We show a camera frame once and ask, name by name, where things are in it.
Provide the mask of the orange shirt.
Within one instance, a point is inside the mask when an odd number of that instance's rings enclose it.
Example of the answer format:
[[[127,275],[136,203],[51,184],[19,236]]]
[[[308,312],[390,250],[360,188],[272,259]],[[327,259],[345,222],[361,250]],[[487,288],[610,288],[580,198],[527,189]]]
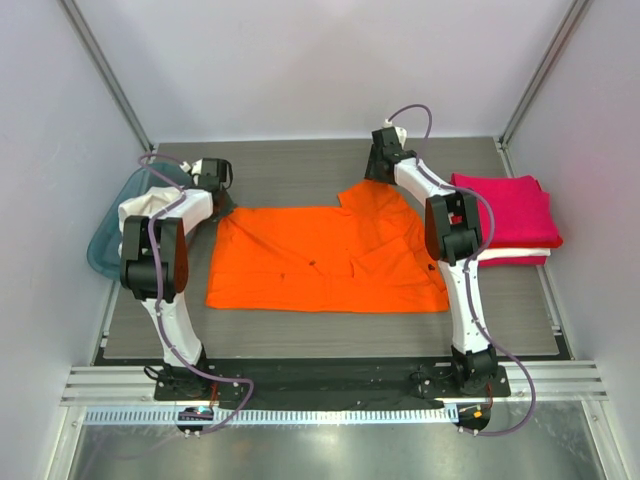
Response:
[[[217,228],[205,303],[215,309],[439,313],[445,282],[422,218],[363,180],[336,206],[238,207]]]

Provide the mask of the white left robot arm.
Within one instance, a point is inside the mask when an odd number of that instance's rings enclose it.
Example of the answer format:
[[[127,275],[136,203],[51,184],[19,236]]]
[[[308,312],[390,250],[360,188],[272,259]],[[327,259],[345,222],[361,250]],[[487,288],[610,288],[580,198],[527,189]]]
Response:
[[[212,387],[207,356],[189,316],[187,236],[229,214],[230,173],[196,173],[193,185],[152,187],[118,206],[120,281],[149,313],[163,348],[159,370],[144,369],[162,396],[198,400]]]

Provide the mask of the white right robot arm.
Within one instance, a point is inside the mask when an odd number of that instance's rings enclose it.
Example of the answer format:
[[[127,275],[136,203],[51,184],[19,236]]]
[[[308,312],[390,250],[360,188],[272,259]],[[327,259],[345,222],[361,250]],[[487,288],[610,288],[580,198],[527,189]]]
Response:
[[[445,281],[453,322],[451,383],[462,395],[483,392],[497,375],[498,360],[478,280],[478,257],[488,247],[478,195],[437,176],[415,151],[404,149],[393,129],[374,133],[365,178],[399,186],[423,205],[426,250]]]

